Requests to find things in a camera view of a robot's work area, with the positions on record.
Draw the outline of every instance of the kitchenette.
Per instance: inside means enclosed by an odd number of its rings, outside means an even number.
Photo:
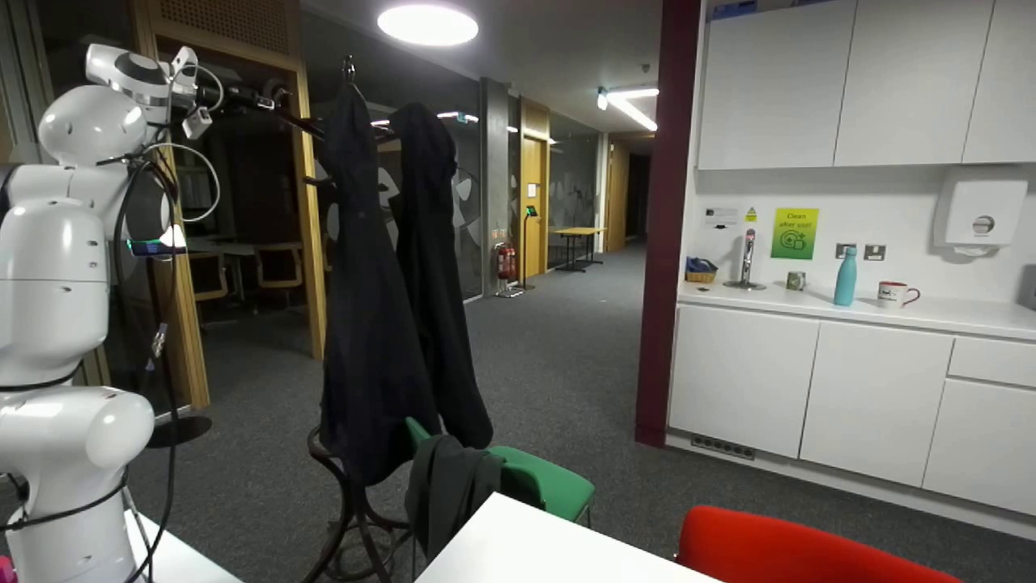
[[[666,442],[1036,541],[1036,4],[711,6]]]

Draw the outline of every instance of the paper towel dispenser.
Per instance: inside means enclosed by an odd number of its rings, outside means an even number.
[[[933,245],[956,256],[990,256],[1025,218],[1029,180],[1007,168],[951,173],[937,205]]]

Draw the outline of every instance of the white kitchen cabinet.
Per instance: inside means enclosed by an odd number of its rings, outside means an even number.
[[[833,165],[855,0],[711,24],[701,168]]]
[[[1036,388],[948,378],[924,487],[1036,515]]]
[[[857,0],[836,165],[963,163],[995,0]]]
[[[817,320],[677,309],[672,427],[798,458]]]
[[[1036,163],[1034,28],[1034,0],[998,0],[964,163]]]
[[[948,332],[823,325],[799,458],[921,487],[948,354]]]

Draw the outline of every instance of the ceiling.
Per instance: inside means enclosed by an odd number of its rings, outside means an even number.
[[[555,125],[644,140],[598,87],[657,84],[660,0],[476,0],[484,32],[462,47],[404,47],[372,25],[372,0],[302,0],[302,51],[315,97],[354,56],[369,100],[479,111],[479,79],[543,102]]]

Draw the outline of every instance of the blue bottle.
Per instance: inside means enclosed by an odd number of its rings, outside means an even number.
[[[836,304],[849,309],[855,300],[855,245],[842,251],[838,280],[836,280]]]

